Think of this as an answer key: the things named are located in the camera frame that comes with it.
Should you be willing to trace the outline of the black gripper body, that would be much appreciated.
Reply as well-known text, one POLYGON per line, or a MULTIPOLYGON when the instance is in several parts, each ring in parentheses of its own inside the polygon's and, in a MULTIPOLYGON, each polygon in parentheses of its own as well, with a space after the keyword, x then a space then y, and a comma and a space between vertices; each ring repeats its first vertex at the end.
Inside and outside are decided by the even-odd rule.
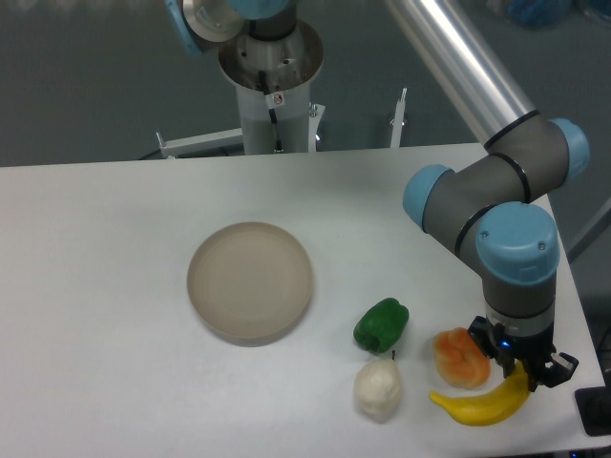
POLYGON ((547 360, 556 352, 553 344, 555 319, 550 315, 518 319, 493 314, 485 318, 499 352, 497 359, 504 354, 522 362, 537 358, 547 360))

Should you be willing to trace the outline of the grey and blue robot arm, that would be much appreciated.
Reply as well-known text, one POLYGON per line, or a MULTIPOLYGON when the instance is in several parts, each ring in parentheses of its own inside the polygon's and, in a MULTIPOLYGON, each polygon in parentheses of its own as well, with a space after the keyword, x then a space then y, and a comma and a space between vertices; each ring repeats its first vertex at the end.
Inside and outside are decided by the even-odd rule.
MULTIPOLYGON (((295 2, 165 7, 186 50, 217 50, 225 76, 254 97, 239 108, 246 153, 313 144, 302 88, 320 70, 323 49, 295 2)), ((481 352, 505 374, 521 364, 530 389, 563 384, 578 361, 553 343, 558 233, 535 202, 583 170, 588 141, 571 121, 539 114, 455 2, 389 1, 387 9, 486 152, 459 172, 421 169, 404 209, 481 278, 486 313, 469 328, 481 352)))

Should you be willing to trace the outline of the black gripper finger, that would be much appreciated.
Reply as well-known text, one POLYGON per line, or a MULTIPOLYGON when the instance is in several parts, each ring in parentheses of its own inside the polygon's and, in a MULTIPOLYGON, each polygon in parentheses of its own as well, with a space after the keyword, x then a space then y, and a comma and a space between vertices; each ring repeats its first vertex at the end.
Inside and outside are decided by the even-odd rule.
POLYGON ((467 331, 479 351, 489 360, 498 362, 499 352, 492 339, 488 320, 483 316, 476 316, 467 331))
POLYGON ((528 360, 528 388, 535 392, 539 386, 554 388, 562 385, 573 377, 578 366, 577 358, 563 352, 551 353, 547 360, 528 360))

